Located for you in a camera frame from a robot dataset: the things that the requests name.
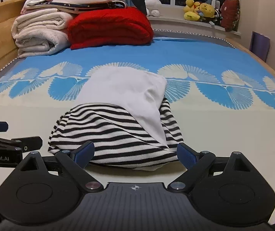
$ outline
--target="triangular cutout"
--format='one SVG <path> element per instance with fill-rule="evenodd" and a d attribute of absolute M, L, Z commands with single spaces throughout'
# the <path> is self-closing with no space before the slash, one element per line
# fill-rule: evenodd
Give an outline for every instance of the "triangular cutout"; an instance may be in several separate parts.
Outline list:
<path fill-rule="evenodd" d="M 35 157 L 31 157 L 26 164 L 21 168 L 21 171 L 37 170 L 37 162 Z"/>
<path fill-rule="evenodd" d="M 246 166 L 246 164 L 243 162 L 243 160 L 241 158 L 236 158 L 235 159 L 234 170 L 235 171 L 250 172 L 250 169 Z"/>

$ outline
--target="mattress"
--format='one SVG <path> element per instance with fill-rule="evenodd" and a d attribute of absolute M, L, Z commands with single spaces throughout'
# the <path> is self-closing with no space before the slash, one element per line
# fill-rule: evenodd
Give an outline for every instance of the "mattress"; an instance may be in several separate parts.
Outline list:
<path fill-rule="evenodd" d="M 200 39 L 155 38 L 143 46 L 102 46 L 17 61 L 0 76 L 3 138 L 41 136 L 47 153 L 58 118 L 74 105 L 81 87 L 103 66 L 129 66 L 166 77 L 165 96 L 184 141 L 217 156 L 241 151 L 275 191 L 275 78 L 230 44 Z M 153 172 L 89 166 L 103 185 L 164 182 L 185 169 L 170 163 Z M 12 171 L 0 168 L 0 184 Z M 275 211 L 271 217 L 275 223 Z"/>

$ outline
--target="red blanket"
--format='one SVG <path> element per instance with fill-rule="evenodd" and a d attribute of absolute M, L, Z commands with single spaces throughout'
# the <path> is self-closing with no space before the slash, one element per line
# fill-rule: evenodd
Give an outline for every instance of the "red blanket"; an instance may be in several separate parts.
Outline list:
<path fill-rule="evenodd" d="M 137 8 L 93 10 L 82 13 L 68 26 L 71 49 L 107 44 L 141 45 L 153 38 L 147 17 Z"/>

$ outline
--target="red cushion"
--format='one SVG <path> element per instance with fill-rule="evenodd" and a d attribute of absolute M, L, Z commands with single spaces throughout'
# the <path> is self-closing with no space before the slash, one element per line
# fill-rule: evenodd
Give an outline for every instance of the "red cushion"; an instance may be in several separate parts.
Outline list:
<path fill-rule="evenodd" d="M 232 31 L 237 24 L 240 16 L 240 1 L 239 0 L 225 0 L 221 7 L 222 21 L 221 26 L 225 31 Z"/>
<path fill-rule="evenodd" d="M 141 45 L 153 38 L 147 17 L 137 8 L 116 8 L 87 11 L 68 26 L 71 49 L 106 44 Z"/>

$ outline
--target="metal bolt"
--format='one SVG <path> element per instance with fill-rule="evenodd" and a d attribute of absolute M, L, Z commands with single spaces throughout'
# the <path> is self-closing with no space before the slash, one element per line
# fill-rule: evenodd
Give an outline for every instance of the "metal bolt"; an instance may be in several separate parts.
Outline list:
<path fill-rule="evenodd" d="M 90 182 L 86 183 L 85 187 L 87 189 L 98 189 L 101 187 L 101 183 L 97 182 L 97 181 L 90 181 Z"/>
<path fill-rule="evenodd" d="M 185 188 L 185 184 L 181 181 L 174 181 L 170 184 L 170 186 L 174 190 L 182 190 Z"/>

